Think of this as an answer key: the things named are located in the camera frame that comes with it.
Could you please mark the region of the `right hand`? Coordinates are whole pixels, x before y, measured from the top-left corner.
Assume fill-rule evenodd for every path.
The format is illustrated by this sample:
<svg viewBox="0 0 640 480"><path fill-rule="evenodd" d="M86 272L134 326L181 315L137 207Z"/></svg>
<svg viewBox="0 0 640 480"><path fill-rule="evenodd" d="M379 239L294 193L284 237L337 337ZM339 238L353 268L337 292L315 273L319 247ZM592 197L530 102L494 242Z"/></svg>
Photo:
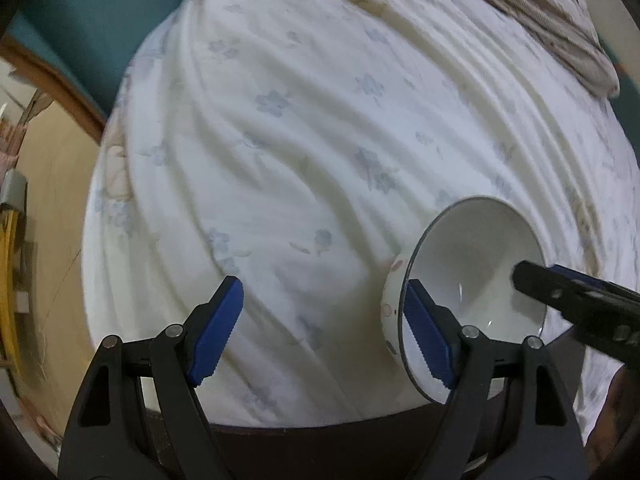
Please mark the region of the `right hand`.
<svg viewBox="0 0 640 480"><path fill-rule="evenodd" d="M616 448L638 417L639 373L623 366L608 387L603 408L585 446L590 474L612 462Z"/></svg>

